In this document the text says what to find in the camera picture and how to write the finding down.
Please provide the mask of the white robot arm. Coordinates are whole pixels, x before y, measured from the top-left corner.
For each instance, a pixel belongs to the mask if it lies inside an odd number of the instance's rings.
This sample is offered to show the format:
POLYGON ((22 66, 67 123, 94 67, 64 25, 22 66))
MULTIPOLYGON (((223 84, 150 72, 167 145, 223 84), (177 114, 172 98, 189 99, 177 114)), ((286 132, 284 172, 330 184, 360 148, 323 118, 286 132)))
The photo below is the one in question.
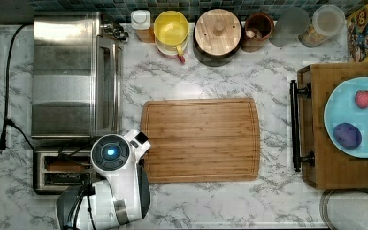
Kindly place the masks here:
POLYGON ((107 134, 92 146, 90 159, 103 179, 68 187, 56 204, 60 230, 114 230, 143 219, 150 207, 150 185, 140 160, 148 137, 131 130, 107 134))

